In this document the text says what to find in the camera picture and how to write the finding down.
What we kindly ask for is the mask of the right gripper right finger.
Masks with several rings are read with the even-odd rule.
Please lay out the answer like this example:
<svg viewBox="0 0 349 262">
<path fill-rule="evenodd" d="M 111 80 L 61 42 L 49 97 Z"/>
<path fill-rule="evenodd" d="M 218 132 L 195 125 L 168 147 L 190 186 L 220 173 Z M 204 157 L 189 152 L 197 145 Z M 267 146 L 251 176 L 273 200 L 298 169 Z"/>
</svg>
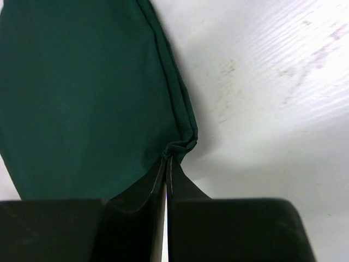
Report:
<svg viewBox="0 0 349 262">
<path fill-rule="evenodd" d="M 296 208 L 275 198 L 212 199 L 167 163 L 170 261 L 315 261 Z"/>
</svg>

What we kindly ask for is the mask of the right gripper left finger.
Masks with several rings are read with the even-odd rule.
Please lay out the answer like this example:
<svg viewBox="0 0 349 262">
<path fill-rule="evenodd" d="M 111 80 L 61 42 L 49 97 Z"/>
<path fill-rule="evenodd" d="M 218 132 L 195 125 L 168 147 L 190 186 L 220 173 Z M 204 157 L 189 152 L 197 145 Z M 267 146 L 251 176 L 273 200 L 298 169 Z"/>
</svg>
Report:
<svg viewBox="0 0 349 262">
<path fill-rule="evenodd" d="M 165 165 L 111 200 L 1 202 L 1 261 L 151 261 Z"/>
</svg>

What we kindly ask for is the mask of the dark green cloth napkin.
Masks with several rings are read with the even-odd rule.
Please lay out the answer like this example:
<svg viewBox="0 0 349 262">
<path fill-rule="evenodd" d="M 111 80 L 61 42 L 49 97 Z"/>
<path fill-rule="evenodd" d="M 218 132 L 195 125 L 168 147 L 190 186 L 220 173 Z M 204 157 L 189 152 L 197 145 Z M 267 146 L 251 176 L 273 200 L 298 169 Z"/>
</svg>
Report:
<svg viewBox="0 0 349 262">
<path fill-rule="evenodd" d="M 150 1 L 4 1 L 1 155 L 22 200 L 112 199 L 196 143 Z"/>
</svg>

